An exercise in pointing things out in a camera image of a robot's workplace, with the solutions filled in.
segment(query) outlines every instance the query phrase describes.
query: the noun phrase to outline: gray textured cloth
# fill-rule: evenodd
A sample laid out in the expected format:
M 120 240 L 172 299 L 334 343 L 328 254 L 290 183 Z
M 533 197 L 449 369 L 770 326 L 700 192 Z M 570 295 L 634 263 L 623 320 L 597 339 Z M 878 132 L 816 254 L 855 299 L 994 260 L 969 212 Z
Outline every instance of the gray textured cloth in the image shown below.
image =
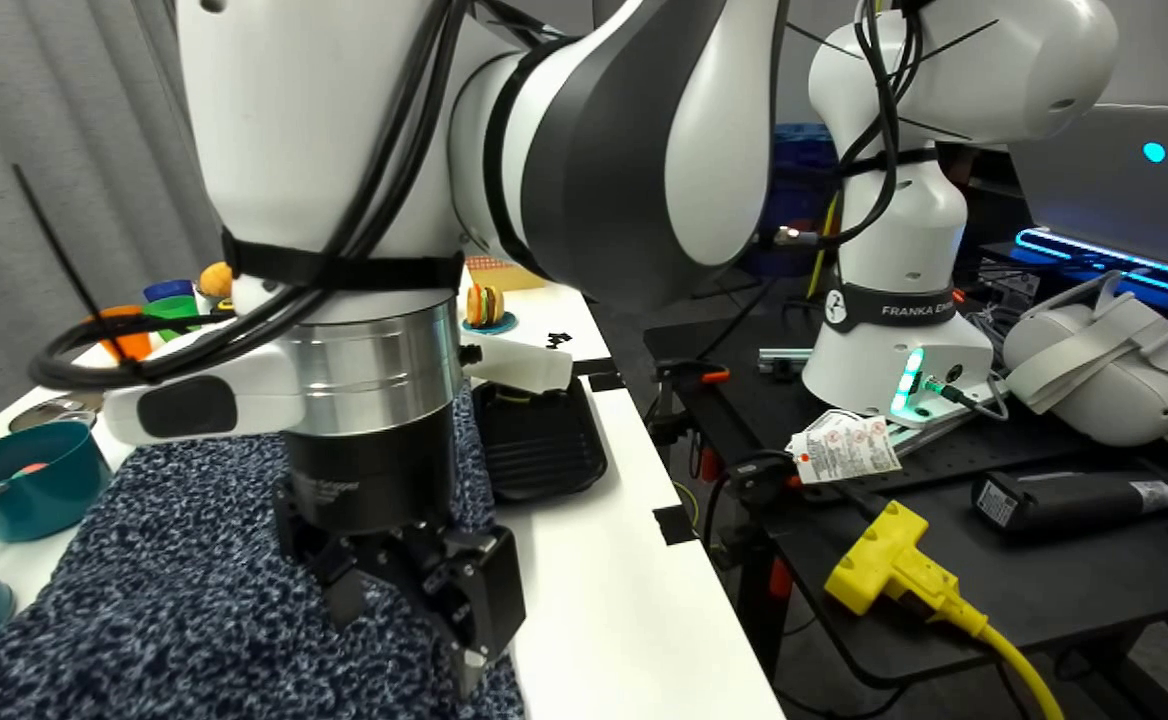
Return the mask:
M 491 490 L 455 404 L 455 517 Z M 277 439 L 137 454 L 45 596 L 0 631 L 0 718 L 525 718 L 504 660 L 460 697 L 435 628 L 391 590 L 337 628 L 277 551 Z

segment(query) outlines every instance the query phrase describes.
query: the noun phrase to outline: black mount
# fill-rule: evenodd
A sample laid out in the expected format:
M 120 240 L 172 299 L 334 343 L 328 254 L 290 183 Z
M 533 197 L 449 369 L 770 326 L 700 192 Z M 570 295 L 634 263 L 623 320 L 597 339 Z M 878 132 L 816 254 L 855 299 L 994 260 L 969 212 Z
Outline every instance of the black mount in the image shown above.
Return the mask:
M 388 582 L 449 637 L 469 694 L 509 652 L 525 596 L 513 531 L 453 523 L 449 411 L 375 435 L 284 435 L 284 449 L 280 551 L 311 574 L 337 626 L 351 626 L 369 586 Z

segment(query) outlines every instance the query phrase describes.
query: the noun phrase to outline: black tool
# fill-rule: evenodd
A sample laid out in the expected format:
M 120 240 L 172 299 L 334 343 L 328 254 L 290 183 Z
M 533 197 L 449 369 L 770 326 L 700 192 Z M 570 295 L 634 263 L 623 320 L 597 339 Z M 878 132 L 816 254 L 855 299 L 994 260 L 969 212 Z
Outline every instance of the black tool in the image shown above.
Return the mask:
M 1151 467 L 994 472 L 973 503 L 1008 539 L 1050 539 L 1168 513 L 1168 477 Z

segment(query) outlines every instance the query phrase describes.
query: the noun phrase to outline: robotic arm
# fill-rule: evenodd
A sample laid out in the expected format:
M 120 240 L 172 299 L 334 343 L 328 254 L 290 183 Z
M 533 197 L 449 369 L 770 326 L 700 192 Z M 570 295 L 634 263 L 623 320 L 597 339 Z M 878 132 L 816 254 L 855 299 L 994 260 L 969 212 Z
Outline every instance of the robotic arm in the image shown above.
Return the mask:
M 619 310 L 664 305 L 729 263 L 770 187 L 784 15 L 789 0 L 630 0 L 585 40 L 529 51 L 481 25 L 472 0 L 182 0 L 191 132 L 240 316 L 149 363 L 64 363 L 69 350 L 126 331 L 97 320 L 56 339 L 37 380 L 114 387 L 104 418 L 137 446 L 280 434 L 280 537 L 334 614 L 358 617 L 365 582 L 385 578 L 441 620 L 463 670 L 483 670 L 525 605 L 513 537 L 455 531 L 449 517 L 460 235 Z M 1004 91 L 969 102 L 990 72 L 940 48 L 990 20 L 982 48 L 996 40 L 996 65 L 982 69 Z M 1064 33 L 1105 29 L 1091 0 L 935 0 L 924 29 L 934 55 L 900 105 L 917 121 L 905 147 L 934 142 L 920 129 L 1017 138 L 1053 125 L 1064 102 L 1091 102 L 1064 91 L 1069 60 L 1087 60 Z M 829 48 L 811 96 L 848 147 L 881 105 L 854 33 Z M 896 15 L 881 48 L 887 65 L 905 55 Z M 881 183 L 881 170 L 848 183 L 848 221 L 868 216 Z M 843 248 L 848 288 L 947 288 L 959 221 L 935 166 L 907 166 L 892 208 Z M 900 331 L 881 316 L 819 337 L 810 374 L 819 398 L 839 402 L 854 387 L 839 374 L 865 378 L 860 359 L 892 355 L 907 331 L 984 351 L 945 331 L 956 320 Z
M 843 226 L 860 235 L 839 244 L 804 383 L 837 409 L 920 422 L 900 409 L 907 378 L 978 387 L 994 369 L 994 339 L 947 295 L 969 208 L 934 143 L 1033 142 L 1087 111 L 1115 65 L 1115 20 L 1100 0 L 905 0 L 878 15 L 884 69 L 905 75 L 892 121 L 865 25 L 831 33 L 810 75 L 839 156 L 860 143 L 843 170 Z

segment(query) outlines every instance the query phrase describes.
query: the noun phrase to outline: blue light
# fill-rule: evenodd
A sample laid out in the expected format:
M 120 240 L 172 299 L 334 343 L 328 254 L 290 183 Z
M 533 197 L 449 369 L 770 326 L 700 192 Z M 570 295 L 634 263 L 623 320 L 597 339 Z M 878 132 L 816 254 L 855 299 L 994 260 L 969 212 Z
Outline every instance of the blue light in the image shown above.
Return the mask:
M 1150 162 L 1150 166 L 1168 166 L 1168 143 L 1150 142 L 1150 143 L 1146 143 L 1146 162 Z

